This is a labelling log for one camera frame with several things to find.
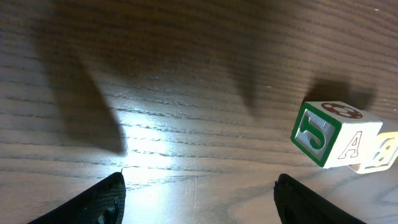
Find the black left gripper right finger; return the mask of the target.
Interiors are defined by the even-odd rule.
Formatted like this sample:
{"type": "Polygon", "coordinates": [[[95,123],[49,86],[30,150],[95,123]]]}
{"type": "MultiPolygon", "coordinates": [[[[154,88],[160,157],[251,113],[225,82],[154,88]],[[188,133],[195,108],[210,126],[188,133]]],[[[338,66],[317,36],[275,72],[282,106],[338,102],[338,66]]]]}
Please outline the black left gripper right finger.
{"type": "Polygon", "coordinates": [[[275,181],[274,202],[283,224],[365,224],[288,174],[275,181]]]}

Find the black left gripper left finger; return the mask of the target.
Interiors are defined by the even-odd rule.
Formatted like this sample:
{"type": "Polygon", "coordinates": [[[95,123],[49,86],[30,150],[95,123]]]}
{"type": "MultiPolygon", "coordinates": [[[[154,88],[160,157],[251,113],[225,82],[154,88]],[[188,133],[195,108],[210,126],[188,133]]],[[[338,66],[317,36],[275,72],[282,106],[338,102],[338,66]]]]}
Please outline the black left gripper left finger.
{"type": "Polygon", "coordinates": [[[115,172],[29,224],[121,224],[126,186],[115,172]]]}

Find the yellow number wooden block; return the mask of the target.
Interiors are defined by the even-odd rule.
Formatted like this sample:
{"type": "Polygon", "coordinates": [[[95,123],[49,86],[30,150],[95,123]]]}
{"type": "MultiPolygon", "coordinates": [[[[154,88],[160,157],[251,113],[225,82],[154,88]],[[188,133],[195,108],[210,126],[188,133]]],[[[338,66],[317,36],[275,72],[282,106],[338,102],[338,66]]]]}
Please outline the yellow number wooden block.
{"type": "Polygon", "coordinates": [[[357,174],[388,170],[397,158],[397,123],[388,119],[383,119],[382,122],[373,148],[365,153],[361,163],[349,165],[357,174]]]}

